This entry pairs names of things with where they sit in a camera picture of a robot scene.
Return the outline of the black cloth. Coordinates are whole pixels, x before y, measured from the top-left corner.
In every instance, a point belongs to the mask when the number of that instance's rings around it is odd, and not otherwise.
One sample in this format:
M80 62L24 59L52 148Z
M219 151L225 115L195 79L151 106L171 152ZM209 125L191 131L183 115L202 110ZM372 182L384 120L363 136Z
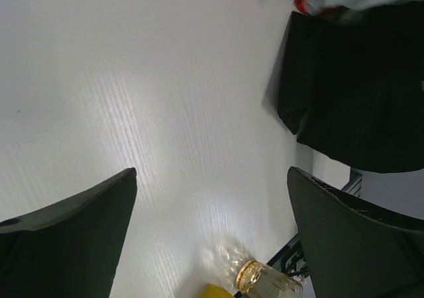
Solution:
M300 144L377 173L423 168L423 4L349 24L293 12L279 118Z

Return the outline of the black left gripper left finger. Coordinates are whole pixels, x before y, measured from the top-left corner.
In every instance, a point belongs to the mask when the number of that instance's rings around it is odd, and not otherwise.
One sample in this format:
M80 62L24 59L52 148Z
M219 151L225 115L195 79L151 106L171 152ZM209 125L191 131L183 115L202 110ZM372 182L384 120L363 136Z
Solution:
M108 297L136 193L136 169L128 168L1 222L1 296Z

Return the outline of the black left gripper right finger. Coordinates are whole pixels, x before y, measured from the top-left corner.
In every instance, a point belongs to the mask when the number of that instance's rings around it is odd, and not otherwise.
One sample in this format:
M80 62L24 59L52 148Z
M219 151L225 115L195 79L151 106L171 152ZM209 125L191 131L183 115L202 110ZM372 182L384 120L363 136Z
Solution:
M316 297L422 297L423 221L291 167L290 201Z

